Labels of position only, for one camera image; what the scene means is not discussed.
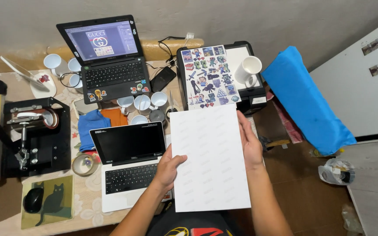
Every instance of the blue fabric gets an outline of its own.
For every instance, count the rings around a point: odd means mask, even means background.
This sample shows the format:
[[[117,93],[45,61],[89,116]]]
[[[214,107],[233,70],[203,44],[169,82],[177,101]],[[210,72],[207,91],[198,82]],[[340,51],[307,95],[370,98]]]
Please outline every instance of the blue fabric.
[[[91,129],[110,127],[110,119],[104,117],[99,110],[92,110],[86,115],[81,115],[78,120],[78,133],[80,135],[80,152],[94,148],[93,140],[90,136]]]
[[[307,141],[321,154],[357,143],[323,98],[296,47],[280,52],[262,76]]]

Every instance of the heat press machine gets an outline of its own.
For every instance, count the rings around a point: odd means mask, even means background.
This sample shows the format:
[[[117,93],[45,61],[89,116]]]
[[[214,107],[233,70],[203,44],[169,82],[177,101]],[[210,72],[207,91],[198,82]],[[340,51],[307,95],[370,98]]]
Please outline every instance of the heat press machine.
[[[247,41],[236,41],[233,44],[224,45],[224,49],[227,54],[227,63],[230,72],[234,75],[237,67],[248,56],[254,56],[252,46]],[[188,110],[188,94],[186,91],[186,72],[185,64],[183,62],[181,51],[188,50],[187,47],[183,47],[177,50],[177,76],[179,81],[180,94],[182,96],[182,103],[184,110]],[[252,115],[253,113],[266,107],[266,91],[262,84],[262,76],[260,73],[257,75],[257,82],[251,88],[246,88],[246,85],[238,83],[234,80],[234,85],[239,91],[241,98],[240,102],[237,102],[237,109],[244,115]]]
[[[47,174],[71,167],[69,106],[53,97],[9,102],[0,125],[4,177]],[[6,130],[21,134],[12,141]]]

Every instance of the computer mouse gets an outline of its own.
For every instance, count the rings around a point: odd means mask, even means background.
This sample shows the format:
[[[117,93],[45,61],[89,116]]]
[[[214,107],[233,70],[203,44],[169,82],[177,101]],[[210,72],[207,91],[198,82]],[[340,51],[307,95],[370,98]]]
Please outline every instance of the computer mouse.
[[[38,213],[42,207],[43,188],[34,188],[29,190],[24,197],[23,207],[28,213]]]

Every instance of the black laptop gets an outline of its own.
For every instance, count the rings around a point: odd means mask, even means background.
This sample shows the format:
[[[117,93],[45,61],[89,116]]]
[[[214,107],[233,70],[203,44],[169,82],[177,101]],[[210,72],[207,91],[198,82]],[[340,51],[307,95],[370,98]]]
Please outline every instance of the black laptop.
[[[151,90],[132,15],[57,24],[56,27],[81,64],[85,104]]]

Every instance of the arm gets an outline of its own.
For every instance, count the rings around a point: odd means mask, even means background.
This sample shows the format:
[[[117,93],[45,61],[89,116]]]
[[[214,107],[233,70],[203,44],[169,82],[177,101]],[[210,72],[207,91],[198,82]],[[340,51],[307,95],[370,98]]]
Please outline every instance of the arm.
[[[171,145],[169,145],[158,163],[157,172],[151,184],[110,236],[145,235],[161,200],[173,188],[173,180],[177,173],[176,166],[186,159],[186,155],[171,158]]]
[[[237,111],[237,116],[255,232],[262,236],[291,236],[293,234],[276,201],[268,173],[262,163],[262,145],[246,117],[240,111]]]

